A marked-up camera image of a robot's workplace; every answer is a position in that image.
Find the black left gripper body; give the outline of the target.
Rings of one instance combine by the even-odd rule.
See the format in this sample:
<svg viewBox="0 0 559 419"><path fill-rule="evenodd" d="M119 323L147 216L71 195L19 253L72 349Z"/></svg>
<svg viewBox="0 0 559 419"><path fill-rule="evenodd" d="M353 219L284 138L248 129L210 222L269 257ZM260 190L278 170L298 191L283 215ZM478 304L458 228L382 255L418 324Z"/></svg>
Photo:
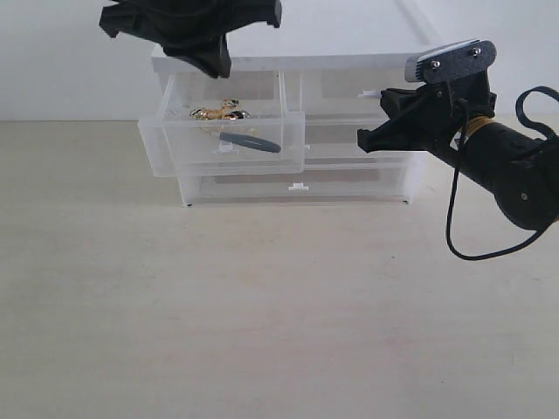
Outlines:
<svg viewBox="0 0 559 419"><path fill-rule="evenodd" d="M255 23L271 23L269 1L136 1L142 28L160 45L209 42Z"/></svg>

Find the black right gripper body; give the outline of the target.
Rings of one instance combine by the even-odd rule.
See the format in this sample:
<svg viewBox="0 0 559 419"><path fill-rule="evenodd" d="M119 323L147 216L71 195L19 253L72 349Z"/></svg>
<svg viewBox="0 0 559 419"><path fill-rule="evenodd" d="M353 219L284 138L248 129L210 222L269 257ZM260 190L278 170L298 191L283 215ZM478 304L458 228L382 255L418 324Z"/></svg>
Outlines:
<svg viewBox="0 0 559 419"><path fill-rule="evenodd" d="M413 121L425 151L448 147L468 120L495 116L497 96L491 91L487 70L450 82L424 84L415 93L420 101Z"/></svg>

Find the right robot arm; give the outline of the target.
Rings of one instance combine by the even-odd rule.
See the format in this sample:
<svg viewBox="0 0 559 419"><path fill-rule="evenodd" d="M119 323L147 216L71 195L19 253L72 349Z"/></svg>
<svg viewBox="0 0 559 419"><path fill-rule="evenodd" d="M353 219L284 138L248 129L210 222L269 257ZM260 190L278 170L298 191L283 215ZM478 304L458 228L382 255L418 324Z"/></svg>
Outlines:
<svg viewBox="0 0 559 419"><path fill-rule="evenodd" d="M490 192L517 227L546 230L558 219L558 135L526 115L528 95L517 99L516 117L537 138L495 120L486 72L417 90L386 89L388 121L358 130L357 145L366 153L425 151Z"/></svg>

